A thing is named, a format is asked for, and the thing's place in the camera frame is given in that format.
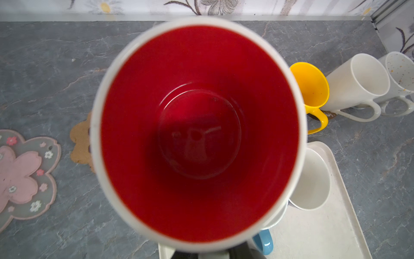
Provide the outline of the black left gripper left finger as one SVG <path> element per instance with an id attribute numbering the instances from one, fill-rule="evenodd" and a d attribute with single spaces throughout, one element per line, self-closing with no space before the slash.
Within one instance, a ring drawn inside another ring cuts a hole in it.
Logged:
<path id="1" fill-rule="evenodd" d="M 187 253 L 183 251 L 176 250 L 171 259 L 198 259 L 198 254 L 196 253 Z"/>

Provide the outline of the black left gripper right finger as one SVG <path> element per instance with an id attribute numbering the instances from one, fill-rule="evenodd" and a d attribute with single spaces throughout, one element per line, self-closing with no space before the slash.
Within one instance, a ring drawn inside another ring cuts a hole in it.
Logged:
<path id="1" fill-rule="evenodd" d="M 247 242 L 228 249 L 229 259 L 254 259 Z"/>

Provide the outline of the red inside white mug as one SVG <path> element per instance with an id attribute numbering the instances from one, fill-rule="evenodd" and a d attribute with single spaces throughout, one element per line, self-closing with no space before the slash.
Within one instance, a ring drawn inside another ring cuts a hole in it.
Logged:
<path id="1" fill-rule="evenodd" d="M 235 247 L 288 201 L 307 120 L 281 55 L 252 30 L 161 23 L 112 61 L 92 109 L 100 187 L 135 231 L 188 253 Z"/>

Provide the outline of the cork paw print coaster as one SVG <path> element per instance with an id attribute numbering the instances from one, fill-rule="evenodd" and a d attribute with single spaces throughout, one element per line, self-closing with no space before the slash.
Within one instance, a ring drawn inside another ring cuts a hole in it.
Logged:
<path id="1" fill-rule="evenodd" d="M 88 164 L 91 171 L 95 173 L 89 139 L 91 115 L 92 113 L 90 112 L 86 120 L 76 124 L 71 129 L 70 139 L 75 143 L 75 146 L 70 157 L 74 163 L 83 165 Z"/>

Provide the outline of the pink flower shaped coaster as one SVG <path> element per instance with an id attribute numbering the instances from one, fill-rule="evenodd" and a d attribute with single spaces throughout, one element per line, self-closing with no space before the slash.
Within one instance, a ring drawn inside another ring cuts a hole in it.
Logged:
<path id="1" fill-rule="evenodd" d="M 57 184 L 52 171 L 61 157 L 61 146 L 50 137 L 24 137 L 1 130 L 1 230 L 12 220 L 30 220 L 54 203 Z"/>

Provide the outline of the yellow mug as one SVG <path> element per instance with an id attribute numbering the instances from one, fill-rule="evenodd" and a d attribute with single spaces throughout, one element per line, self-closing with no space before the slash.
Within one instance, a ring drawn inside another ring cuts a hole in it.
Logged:
<path id="1" fill-rule="evenodd" d="M 306 62 L 297 62 L 290 66 L 296 82 L 300 88 L 306 114 L 315 116 L 321 126 L 308 130 L 308 134 L 315 134 L 328 125 L 327 116 L 320 110 L 329 100 L 329 83 L 324 74 L 314 65 Z"/>

